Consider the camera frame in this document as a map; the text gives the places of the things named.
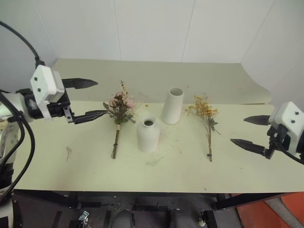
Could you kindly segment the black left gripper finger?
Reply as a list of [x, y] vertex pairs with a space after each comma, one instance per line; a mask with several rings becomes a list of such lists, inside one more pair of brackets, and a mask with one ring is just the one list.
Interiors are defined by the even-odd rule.
[[84, 89], [92, 86], [96, 86], [98, 83], [91, 79], [83, 79], [83, 78], [73, 78], [71, 82], [71, 87], [74, 89]]
[[74, 116], [72, 115], [72, 122], [74, 124], [82, 124], [86, 122], [93, 121], [99, 117], [102, 117], [104, 114], [107, 114], [107, 110], [94, 110], [85, 112], [84, 115]]

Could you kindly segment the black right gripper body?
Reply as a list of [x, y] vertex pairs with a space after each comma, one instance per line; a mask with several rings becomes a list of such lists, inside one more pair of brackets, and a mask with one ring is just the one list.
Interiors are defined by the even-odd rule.
[[270, 129], [267, 131], [267, 136], [269, 136], [269, 147], [265, 148], [263, 151], [263, 156], [267, 159], [271, 159], [275, 151], [281, 151], [284, 155], [292, 158], [292, 155], [283, 147], [283, 142], [287, 136], [288, 129], [279, 124], [277, 128], [271, 125]]

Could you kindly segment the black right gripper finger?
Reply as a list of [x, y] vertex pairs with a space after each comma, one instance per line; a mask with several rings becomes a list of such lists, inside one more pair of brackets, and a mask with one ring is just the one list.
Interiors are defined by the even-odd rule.
[[239, 146], [240, 148], [253, 152], [256, 154], [260, 154], [264, 157], [270, 157], [271, 154], [269, 153], [268, 149], [264, 146], [257, 145], [252, 143], [251, 141], [242, 140], [242, 139], [230, 139], [235, 145]]
[[247, 117], [243, 121], [256, 125], [267, 126], [270, 125], [269, 118], [270, 118], [269, 115], [255, 115], [255, 116]]

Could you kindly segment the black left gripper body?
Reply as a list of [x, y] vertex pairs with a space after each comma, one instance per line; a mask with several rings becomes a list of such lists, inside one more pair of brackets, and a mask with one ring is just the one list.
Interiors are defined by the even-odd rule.
[[63, 79], [65, 91], [57, 102], [47, 105], [51, 117], [65, 117], [68, 123], [74, 122], [74, 113], [70, 109], [70, 100], [67, 94], [67, 88], [75, 88], [75, 79]]

